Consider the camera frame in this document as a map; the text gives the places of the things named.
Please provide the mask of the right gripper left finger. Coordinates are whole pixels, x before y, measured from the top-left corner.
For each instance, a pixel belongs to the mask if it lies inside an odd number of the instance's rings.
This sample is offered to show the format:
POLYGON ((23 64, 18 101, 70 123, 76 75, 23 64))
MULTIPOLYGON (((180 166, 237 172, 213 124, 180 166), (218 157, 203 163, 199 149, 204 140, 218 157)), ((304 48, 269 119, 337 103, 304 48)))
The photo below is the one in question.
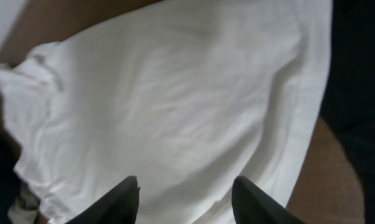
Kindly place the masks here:
POLYGON ((128 176, 67 224, 135 224, 139 208, 136 176, 128 176))

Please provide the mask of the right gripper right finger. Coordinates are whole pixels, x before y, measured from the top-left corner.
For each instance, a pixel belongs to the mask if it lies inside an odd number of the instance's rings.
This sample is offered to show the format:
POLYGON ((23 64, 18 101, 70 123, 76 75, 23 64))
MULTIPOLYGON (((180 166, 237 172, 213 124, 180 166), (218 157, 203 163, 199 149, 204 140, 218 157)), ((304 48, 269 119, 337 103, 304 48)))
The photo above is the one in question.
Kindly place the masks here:
POLYGON ((236 224, 303 224, 245 176, 235 178, 231 204, 236 224))

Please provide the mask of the white t-shirt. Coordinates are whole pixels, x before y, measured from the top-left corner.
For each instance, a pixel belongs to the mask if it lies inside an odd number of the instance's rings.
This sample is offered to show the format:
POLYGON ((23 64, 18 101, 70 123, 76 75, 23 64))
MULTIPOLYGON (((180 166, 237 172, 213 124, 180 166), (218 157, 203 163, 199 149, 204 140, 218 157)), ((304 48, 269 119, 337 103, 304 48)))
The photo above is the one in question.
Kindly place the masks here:
POLYGON ((330 67, 329 0, 162 1, 0 67, 15 170, 50 223, 129 175, 138 223, 233 223, 243 175, 286 206, 330 67))

